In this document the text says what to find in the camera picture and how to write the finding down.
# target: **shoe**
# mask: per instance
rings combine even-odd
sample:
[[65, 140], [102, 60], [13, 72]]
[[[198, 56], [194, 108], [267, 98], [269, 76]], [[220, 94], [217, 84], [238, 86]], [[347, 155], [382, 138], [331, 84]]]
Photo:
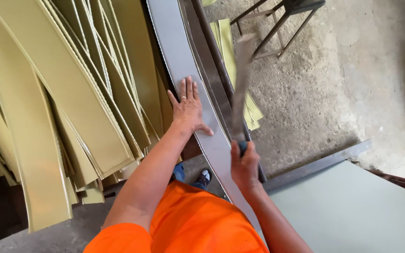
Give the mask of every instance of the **shoe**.
[[202, 184], [204, 187], [207, 187], [211, 180], [212, 172], [208, 168], [204, 168], [201, 171], [201, 174], [198, 176], [196, 182]]

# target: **person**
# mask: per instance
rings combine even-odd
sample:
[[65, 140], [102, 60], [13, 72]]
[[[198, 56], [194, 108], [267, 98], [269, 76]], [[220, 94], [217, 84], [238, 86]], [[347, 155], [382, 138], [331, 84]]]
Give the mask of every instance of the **person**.
[[[197, 84], [187, 77], [180, 85], [180, 103], [168, 91], [170, 128], [121, 188], [84, 253], [267, 252], [267, 246], [270, 252], [311, 252], [259, 182], [260, 157], [252, 142], [240, 158], [232, 141], [231, 175], [254, 210], [267, 246], [235, 205], [179, 181], [175, 164], [190, 136], [197, 130], [213, 135], [202, 120]], [[211, 173], [204, 171], [199, 183], [206, 186]], [[172, 175], [176, 180], [170, 182]]]

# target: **hand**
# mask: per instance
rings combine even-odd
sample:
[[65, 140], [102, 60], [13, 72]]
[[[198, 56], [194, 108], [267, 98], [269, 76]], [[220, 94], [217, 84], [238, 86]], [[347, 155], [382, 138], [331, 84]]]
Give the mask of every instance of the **hand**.
[[256, 153], [254, 143], [248, 141], [242, 158], [240, 158], [240, 148], [237, 141], [232, 141], [231, 146], [231, 176], [240, 191], [253, 190], [258, 186], [262, 186], [259, 181], [258, 170], [260, 156]]
[[191, 77], [180, 83], [180, 103], [168, 90], [168, 97], [173, 104], [173, 122], [193, 132], [203, 130], [208, 135], [213, 131], [203, 122], [203, 106], [198, 96], [198, 87]]

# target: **tool handle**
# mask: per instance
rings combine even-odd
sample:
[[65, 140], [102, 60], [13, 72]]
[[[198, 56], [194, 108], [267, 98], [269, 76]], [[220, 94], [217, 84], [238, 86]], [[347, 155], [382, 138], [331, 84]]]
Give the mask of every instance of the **tool handle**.
[[247, 141], [239, 141], [240, 158], [242, 158], [245, 155], [247, 147], [248, 147], [248, 142]]

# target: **hand tool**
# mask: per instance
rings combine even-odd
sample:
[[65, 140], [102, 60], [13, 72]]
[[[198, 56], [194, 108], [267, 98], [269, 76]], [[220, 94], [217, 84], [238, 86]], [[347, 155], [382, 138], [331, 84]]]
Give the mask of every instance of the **hand tool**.
[[239, 143], [240, 157], [243, 157], [247, 148], [244, 135], [245, 95], [249, 86], [251, 72], [252, 47], [254, 35], [246, 34], [237, 41], [237, 82], [235, 85], [232, 106], [232, 139]]

